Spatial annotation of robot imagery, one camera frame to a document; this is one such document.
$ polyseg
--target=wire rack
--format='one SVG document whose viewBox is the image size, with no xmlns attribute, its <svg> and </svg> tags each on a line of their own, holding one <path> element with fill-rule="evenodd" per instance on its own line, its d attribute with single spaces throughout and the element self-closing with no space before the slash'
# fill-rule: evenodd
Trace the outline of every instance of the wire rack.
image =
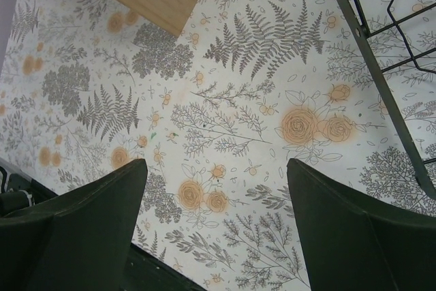
<svg viewBox="0 0 436 291">
<path fill-rule="evenodd" d="M 428 49 L 425 52 L 415 54 L 412 51 L 411 46 L 407 41 L 406 35 L 401 28 L 402 23 L 412 19 L 415 16 L 422 15 L 423 13 L 435 8 L 436 2 L 433 3 L 432 5 L 429 5 L 428 7 L 424 7 L 421 10 L 414 12 L 413 14 L 398 19 L 393 14 L 392 4 L 395 2 L 395 0 L 390 0 L 389 5 L 386 8 L 386 11 L 392 23 L 376 31 L 370 31 L 368 21 L 365 17 L 365 13 L 362 8 L 362 4 L 360 0 L 351 0 L 351 1 L 354 2 L 354 7 L 356 8 L 356 11 L 353 9 L 349 0 L 337 0 L 339 7 L 343 12 L 343 15 L 349 27 L 352 30 L 354 39 L 356 40 L 357 45 L 362 53 L 363 59 L 365 60 L 368 70 L 371 73 L 375 86 L 377 87 L 380 93 L 381 99 L 385 103 L 385 106 L 389 112 L 390 118 L 392 120 L 396 132 L 398 133 L 401 143 L 403 144 L 404 149 L 406 150 L 406 153 L 410 158 L 411 164 L 415 170 L 416 181 L 427 196 L 436 200 L 436 188 L 433 185 L 433 182 L 429 176 L 429 172 L 426 169 L 426 165 L 435 163 L 436 158 L 430 158 L 426 160 L 422 159 L 421 155 L 418 152 L 418 149 L 416 148 L 414 139 L 411 137 L 410 131 L 406 126 L 405 120 L 401 115 L 401 111 L 399 110 L 399 107 L 396 104 L 395 99 L 389 89 L 388 83 L 384 78 L 384 73 L 409 63 L 413 63 L 413 65 L 417 70 L 420 70 L 422 72 L 428 72 L 431 74 L 436 74 L 435 70 L 429 70 L 423 68 L 418 63 L 419 58 L 428 56 L 432 52 L 436 52 L 436 47 Z M 375 55 L 371 50 L 371 47 L 369 46 L 368 39 L 370 37 L 375 37 L 376 35 L 379 35 L 380 33 L 389 29 L 396 29 L 399 32 L 399 34 L 403 39 L 405 48 L 407 50 L 408 57 L 402 61 L 399 61 L 398 63 L 395 63 L 388 67 L 384 67 L 382 69 L 380 68 L 379 63 L 377 62 L 377 59 L 375 58 Z"/>
</svg>

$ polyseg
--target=floral tablecloth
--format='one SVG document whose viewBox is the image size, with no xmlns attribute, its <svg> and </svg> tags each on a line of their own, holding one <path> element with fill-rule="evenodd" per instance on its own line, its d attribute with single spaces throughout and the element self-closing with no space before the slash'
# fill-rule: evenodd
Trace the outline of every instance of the floral tablecloth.
<svg viewBox="0 0 436 291">
<path fill-rule="evenodd" d="M 362 0 L 372 29 L 389 1 Z M 435 22 L 405 24 L 415 53 L 436 46 Z M 395 29 L 371 46 L 382 67 L 407 56 Z M 386 78 L 434 157 L 434 75 Z M 291 157 L 436 215 L 335 0 L 199 0 L 179 38 L 114 0 L 18 0 L 0 79 L 0 156 L 59 194 L 145 158 L 134 243 L 207 290 L 309 289 Z"/>
</svg>

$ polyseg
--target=patterned fabric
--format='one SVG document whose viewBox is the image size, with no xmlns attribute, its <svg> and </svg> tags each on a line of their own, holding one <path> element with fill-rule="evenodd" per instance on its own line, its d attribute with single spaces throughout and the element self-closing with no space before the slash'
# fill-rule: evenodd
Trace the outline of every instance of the patterned fabric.
<svg viewBox="0 0 436 291">
<path fill-rule="evenodd" d="M 362 0 L 372 29 L 389 1 Z M 435 19 L 404 26 L 415 53 L 436 46 Z M 407 56 L 395 29 L 371 46 L 382 67 Z M 386 78 L 436 156 L 435 76 Z M 134 243 L 208 290 L 309 289 L 291 157 L 436 215 L 335 0 L 199 0 L 179 38 L 114 0 L 18 0 L 0 79 L 0 157 L 60 194 L 145 158 Z"/>
</svg>

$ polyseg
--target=table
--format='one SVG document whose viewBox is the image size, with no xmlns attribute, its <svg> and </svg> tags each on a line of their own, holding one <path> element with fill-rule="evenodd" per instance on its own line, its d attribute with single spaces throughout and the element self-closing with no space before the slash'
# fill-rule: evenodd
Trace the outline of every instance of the table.
<svg viewBox="0 0 436 291">
<path fill-rule="evenodd" d="M 387 2 L 363 1 L 372 26 Z M 435 46 L 434 19 L 405 27 L 415 51 Z M 371 46 L 381 65 L 406 56 L 392 30 Z M 434 157 L 434 76 L 387 78 Z M 58 194 L 145 158 L 134 243 L 207 290 L 309 289 L 291 157 L 436 214 L 335 0 L 199 0 L 178 39 L 114 0 L 18 0 L 0 79 L 0 157 Z"/>
</svg>

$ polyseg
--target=metal rack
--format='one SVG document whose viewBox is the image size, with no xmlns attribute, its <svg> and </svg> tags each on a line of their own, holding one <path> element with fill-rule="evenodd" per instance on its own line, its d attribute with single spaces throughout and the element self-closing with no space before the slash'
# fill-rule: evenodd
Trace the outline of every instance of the metal rack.
<svg viewBox="0 0 436 291">
<path fill-rule="evenodd" d="M 360 22 L 357 19 L 356 13 L 351 3 L 348 0 L 337 0 L 339 7 L 343 12 L 343 15 L 349 27 L 352 30 L 354 39 L 356 40 L 357 45 L 362 53 L 363 59 L 367 64 L 368 70 L 371 73 L 375 86 L 377 87 L 380 96 L 383 102 L 385 103 L 385 106 L 389 112 L 390 118 L 392 119 L 392 123 L 394 124 L 395 130 L 398 133 L 401 143 L 403 144 L 406 153 L 410 158 L 411 164 L 415 170 L 415 178 L 421 189 L 425 192 L 425 194 L 430 198 L 436 200 L 436 188 L 433 185 L 433 182 L 429 176 L 429 172 L 426 169 L 426 165 L 435 163 L 436 158 L 427 159 L 427 160 L 423 160 L 421 158 L 421 155 L 419 154 L 418 149 L 416 148 L 414 140 L 411 137 L 410 131 L 406 126 L 405 120 L 401 115 L 401 111 L 399 110 L 399 107 L 396 104 L 395 99 L 389 89 L 388 83 L 386 82 L 386 79 L 384 78 L 383 75 L 383 73 L 386 73 L 390 70 L 393 70 L 396 67 L 400 67 L 408 63 L 413 63 L 417 70 L 436 74 L 435 70 L 428 70 L 426 68 L 420 67 L 420 65 L 417 62 L 417 59 L 421 57 L 425 57 L 431 54 L 432 52 L 436 52 L 436 48 L 428 49 L 425 52 L 421 52 L 420 54 L 415 55 L 412 52 L 409 42 L 407 41 L 407 38 L 400 26 L 401 23 L 404 23 L 417 15 L 421 15 L 424 12 L 432 10 L 433 8 L 436 7 L 436 3 L 433 3 L 428 7 L 422 8 L 421 10 L 418 10 L 417 12 L 414 12 L 413 14 L 410 14 L 401 19 L 396 19 L 392 13 L 393 12 L 392 4 L 394 3 L 395 0 L 390 0 L 389 5 L 386 8 L 386 11 L 390 19 L 392 20 L 392 23 L 376 31 L 370 31 L 360 0 L 352 0 L 352 1 L 354 2 L 354 5 L 356 7 L 357 15 L 359 17 Z M 380 34 L 385 30 L 393 29 L 393 28 L 397 29 L 401 37 L 403 38 L 404 45 L 409 54 L 409 58 L 406 58 L 398 63 L 395 63 L 394 65 L 385 67 L 384 69 L 381 69 L 379 63 L 377 62 L 377 59 L 375 58 L 373 51 L 371 50 L 371 47 L 369 46 L 368 39 L 370 37 L 374 37 Z"/>
</svg>

